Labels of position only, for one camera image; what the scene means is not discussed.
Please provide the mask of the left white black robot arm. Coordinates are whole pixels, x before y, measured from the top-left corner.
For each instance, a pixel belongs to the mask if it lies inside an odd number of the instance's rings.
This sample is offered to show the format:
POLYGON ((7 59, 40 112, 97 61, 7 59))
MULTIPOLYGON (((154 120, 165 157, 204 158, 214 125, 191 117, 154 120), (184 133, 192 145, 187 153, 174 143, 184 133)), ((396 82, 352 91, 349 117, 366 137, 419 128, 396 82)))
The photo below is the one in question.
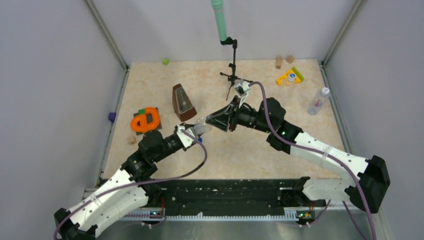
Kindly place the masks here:
POLYGON ((173 134, 163 137, 160 131, 144 133, 138 149, 103 185, 77 205, 61 208, 54 214, 55 240, 94 240, 104 230, 131 211, 160 202, 158 183, 152 179, 157 163, 179 150, 187 151, 199 138, 210 131, 208 126, 182 123, 173 134))

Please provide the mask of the clear bottle white cap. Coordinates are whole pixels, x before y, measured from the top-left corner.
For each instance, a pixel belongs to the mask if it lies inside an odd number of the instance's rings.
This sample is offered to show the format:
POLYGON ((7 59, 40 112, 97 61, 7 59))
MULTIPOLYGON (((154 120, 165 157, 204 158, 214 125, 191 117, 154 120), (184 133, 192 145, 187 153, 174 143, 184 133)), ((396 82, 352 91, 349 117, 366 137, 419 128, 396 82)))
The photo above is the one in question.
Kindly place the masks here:
POLYGON ((282 97, 285 100, 288 100, 295 88, 295 75, 291 74, 288 76, 287 80, 283 80, 283 83, 281 84, 281 90, 282 90, 282 97))

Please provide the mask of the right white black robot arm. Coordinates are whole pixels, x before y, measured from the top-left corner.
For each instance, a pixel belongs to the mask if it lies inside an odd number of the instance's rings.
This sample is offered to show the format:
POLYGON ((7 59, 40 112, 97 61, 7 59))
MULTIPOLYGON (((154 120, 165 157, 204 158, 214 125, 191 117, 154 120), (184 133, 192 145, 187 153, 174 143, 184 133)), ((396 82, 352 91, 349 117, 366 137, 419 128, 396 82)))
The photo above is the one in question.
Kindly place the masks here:
POLYGON ((379 212, 391 184, 387 164, 377 155, 356 156, 317 140, 302 128, 285 120, 286 110, 273 97, 263 100, 258 110, 235 96, 225 107, 206 117, 206 123, 224 132, 237 126, 268 133, 266 141, 276 151, 306 159, 339 176, 329 179, 303 177, 293 200, 307 206, 313 200, 350 201, 358 209, 379 212))

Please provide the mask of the clear Pepsi plastic bottle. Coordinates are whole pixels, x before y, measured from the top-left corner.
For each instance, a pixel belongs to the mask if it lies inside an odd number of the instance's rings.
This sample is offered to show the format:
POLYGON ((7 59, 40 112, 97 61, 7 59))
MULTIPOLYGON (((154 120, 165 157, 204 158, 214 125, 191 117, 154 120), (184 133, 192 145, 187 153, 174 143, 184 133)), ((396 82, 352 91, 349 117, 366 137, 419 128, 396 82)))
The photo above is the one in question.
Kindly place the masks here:
POLYGON ((212 126, 206 123, 207 117, 200 117, 196 120, 193 131, 198 135, 201 136, 209 131, 212 130, 212 126))

